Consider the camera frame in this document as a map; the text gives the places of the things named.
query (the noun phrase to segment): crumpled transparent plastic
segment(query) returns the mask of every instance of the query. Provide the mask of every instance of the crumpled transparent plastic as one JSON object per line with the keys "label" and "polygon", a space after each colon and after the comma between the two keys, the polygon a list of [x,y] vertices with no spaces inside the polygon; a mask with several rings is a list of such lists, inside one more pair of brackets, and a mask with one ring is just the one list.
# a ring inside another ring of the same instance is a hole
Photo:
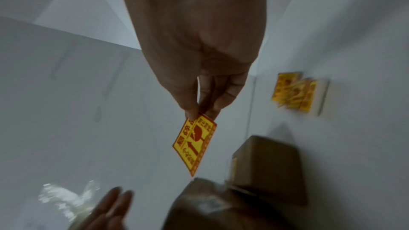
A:
{"label": "crumpled transparent plastic", "polygon": [[71,223],[69,230],[75,230],[94,209],[92,198],[98,189],[99,183],[90,181],[83,193],[78,195],[58,185],[45,184],[38,200],[43,204],[55,205]]}

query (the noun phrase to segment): red border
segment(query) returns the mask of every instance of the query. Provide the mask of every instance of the red border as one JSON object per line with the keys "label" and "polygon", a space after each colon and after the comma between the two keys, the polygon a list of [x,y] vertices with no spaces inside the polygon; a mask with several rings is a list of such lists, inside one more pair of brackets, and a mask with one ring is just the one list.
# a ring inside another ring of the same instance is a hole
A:
{"label": "red border", "polygon": [[199,112],[199,115],[201,115],[201,116],[205,117],[206,119],[208,119],[209,121],[211,121],[211,122],[213,123],[213,127],[212,127],[212,129],[210,130],[210,132],[209,132],[209,134],[207,135],[207,137],[205,138],[205,140],[203,141],[203,146],[202,146],[202,148],[200,149],[200,153],[199,153],[198,156],[196,157],[196,160],[195,160],[195,163],[194,163],[193,166],[192,166],[192,169],[189,169],[188,164],[187,164],[186,161],[183,159],[182,155],[178,152],[178,150],[176,150],[176,148],[175,148],[175,145],[177,144],[178,138],[179,138],[180,134],[182,133],[182,131],[183,131],[183,129],[184,129],[184,126],[186,125],[186,123],[187,123],[187,121],[188,121],[189,119],[186,119],[185,122],[183,123],[182,129],[180,130],[178,136],[176,137],[175,142],[174,142],[173,145],[172,145],[173,149],[174,149],[174,150],[176,151],[176,153],[179,155],[180,159],[184,162],[184,164],[186,165],[186,167],[187,167],[187,169],[189,170],[190,175],[191,175],[192,177],[195,175],[196,170],[197,170],[197,168],[199,167],[199,163],[200,163],[200,161],[202,160],[203,155],[204,155],[204,153],[205,153],[205,151],[206,151],[206,149],[207,149],[207,146],[209,145],[210,140],[212,139],[213,134],[214,134],[214,132],[215,132],[215,130],[216,130],[216,128],[217,128],[217,123],[214,122],[212,119],[210,119],[208,116],[204,115],[204,114],[201,113],[201,112]]}

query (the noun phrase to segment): small cardboard box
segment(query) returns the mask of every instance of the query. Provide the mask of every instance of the small cardboard box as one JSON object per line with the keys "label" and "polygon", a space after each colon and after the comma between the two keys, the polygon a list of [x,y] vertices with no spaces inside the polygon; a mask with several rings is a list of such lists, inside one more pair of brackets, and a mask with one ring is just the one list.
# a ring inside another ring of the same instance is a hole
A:
{"label": "small cardboard box", "polygon": [[174,201],[163,230],[294,230],[266,203],[195,178]]}
{"label": "small cardboard box", "polygon": [[268,202],[308,203],[297,148],[264,137],[251,136],[233,154],[230,184]]}

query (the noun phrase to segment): cardboard box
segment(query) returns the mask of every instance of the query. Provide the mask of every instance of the cardboard box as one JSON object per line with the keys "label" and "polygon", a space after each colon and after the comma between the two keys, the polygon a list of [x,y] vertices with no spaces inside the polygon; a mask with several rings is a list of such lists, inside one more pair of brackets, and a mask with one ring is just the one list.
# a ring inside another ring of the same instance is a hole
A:
{"label": "cardboard box", "polygon": [[293,230],[266,203],[196,178],[173,203],[163,230]]}
{"label": "cardboard box", "polygon": [[230,184],[268,202],[308,203],[297,148],[264,137],[251,136],[233,154]]}

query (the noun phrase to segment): hand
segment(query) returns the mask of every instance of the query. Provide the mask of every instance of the hand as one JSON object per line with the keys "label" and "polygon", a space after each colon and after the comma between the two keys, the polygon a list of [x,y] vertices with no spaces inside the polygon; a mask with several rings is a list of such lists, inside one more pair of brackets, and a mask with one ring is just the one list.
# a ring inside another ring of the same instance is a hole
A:
{"label": "hand", "polygon": [[[125,0],[143,54],[189,119],[215,119],[242,90],[266,0]],[[198,79],[200,98],[197,103]]]}
{"label": "hand", "polygon": [[129,190],[120,193],[119,187],[110,190],[78,230],[123,230],[122,221],[131,205],[133,193]]}

